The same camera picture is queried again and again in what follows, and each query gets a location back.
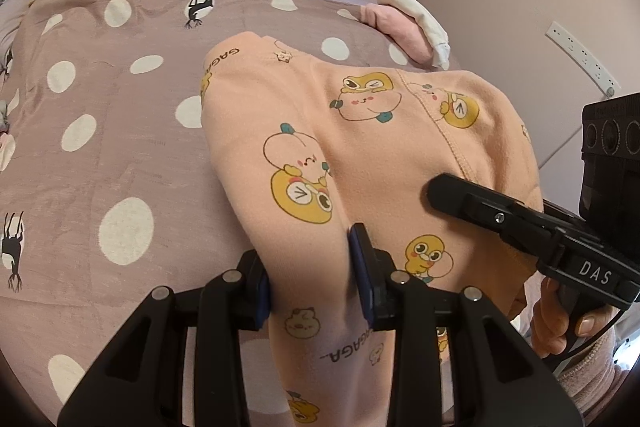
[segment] orange garment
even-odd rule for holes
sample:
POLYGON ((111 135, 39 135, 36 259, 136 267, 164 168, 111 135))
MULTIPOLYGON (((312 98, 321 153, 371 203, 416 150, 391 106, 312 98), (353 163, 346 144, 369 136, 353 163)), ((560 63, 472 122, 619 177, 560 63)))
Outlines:
POLYGON ((362 317, 354 222, 424 283, 475 285, 510 318, 521 311, 535 259, 420 201, 450 172, 542 209, 503 93, 467 71, 338 66, 252 33, 217 45, 205 67, 211 162, 269 274, 271 347, 298 423, 369 427, 388 403, 393 335, 362 317))

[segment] polka dot blanket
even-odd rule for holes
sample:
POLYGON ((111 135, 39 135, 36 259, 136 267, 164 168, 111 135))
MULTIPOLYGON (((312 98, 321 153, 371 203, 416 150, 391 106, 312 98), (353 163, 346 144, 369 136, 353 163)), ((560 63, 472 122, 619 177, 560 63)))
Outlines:
MULTIPOLYGON (((416 70, 358 10, 324 0, 31 7, 0 73, 10 125, 0 134, 0 347, 52 420, 154 286, 204 285, 250 248, 201 128, 207 52, 249 30, 334 64, 416 70)), ((267 335, 242 336, 252 425, 290 426, 296 397, 278 384, 267 335)))

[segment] wall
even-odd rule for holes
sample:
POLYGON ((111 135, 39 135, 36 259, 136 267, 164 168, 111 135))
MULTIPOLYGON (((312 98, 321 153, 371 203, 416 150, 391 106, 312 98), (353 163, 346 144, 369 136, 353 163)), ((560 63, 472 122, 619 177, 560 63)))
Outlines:
POLYGON ((510 97, 543 165, 545 197, 577 210, 581 131, 570 138, 580 127, 582 106, 602 93, 545 32, 558 21, 602 61, 624 93, 640 91, 640 0, 420 1, 449 33, 462 66, 510 97))

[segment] power strip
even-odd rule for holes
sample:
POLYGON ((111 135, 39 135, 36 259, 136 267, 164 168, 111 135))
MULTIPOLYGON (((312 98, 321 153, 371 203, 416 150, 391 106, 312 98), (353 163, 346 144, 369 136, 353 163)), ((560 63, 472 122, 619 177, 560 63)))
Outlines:
POLYGON ((620 84, 611 76, 607 68, 585 48, 571 33, 553 22, 546 31, 546 36, 560 46, 567 55, 591 77, 600 90, 609 98, 622 92, 620 84))

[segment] pink plush foot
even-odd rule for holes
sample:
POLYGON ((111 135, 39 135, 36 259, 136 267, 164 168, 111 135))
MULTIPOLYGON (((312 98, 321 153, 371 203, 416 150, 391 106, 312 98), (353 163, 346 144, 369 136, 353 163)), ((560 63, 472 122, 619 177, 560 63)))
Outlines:
POLYGON ((360 6, 360 22, 389 35, 418 64, 433 58, 433 48, 415 21, 393 6, 360 6))

